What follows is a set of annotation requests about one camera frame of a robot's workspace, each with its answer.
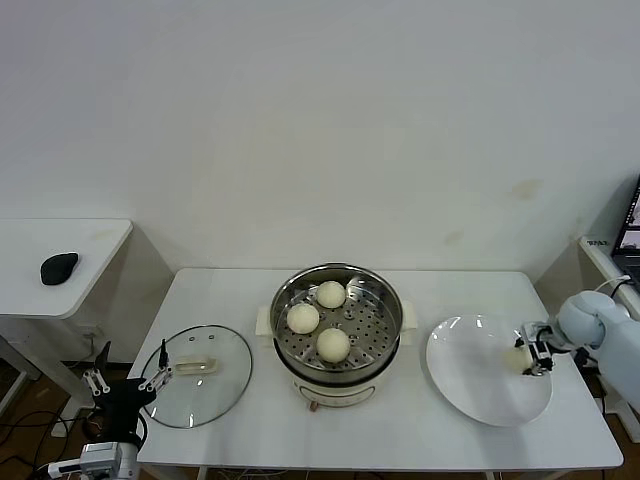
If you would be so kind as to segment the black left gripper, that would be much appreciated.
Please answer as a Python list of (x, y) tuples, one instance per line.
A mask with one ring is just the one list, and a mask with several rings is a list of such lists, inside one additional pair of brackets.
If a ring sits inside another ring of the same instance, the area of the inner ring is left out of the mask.
[(83, 373), (83, 380), (91, 390), (99, 415), (103, 417), (97, 440), (145, 441), (148, 426), (141, 410), (153, 402), (153, 392), (157, 393), (173, 376), (166, 340), (161, 341), (159, 348), (158, 369), (149, 379), (122, 379), (109, 386), (103, 373), (110, 347), (111, 342), (107, 341), (93, 366)]

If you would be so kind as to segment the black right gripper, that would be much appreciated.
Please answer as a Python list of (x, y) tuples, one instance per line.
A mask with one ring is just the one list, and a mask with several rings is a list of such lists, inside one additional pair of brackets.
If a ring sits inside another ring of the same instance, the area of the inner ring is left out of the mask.
[(548, 374), (554, 367), (552, 353), (548, 349), (548, 345), (543, 341), (536, 341), (533, 338), (526, 338), (524, 340), (519, 336), (515, 341), (514, 347), (521, 348), (525, 345), (531, 361), (522, 374), (534, 377)]

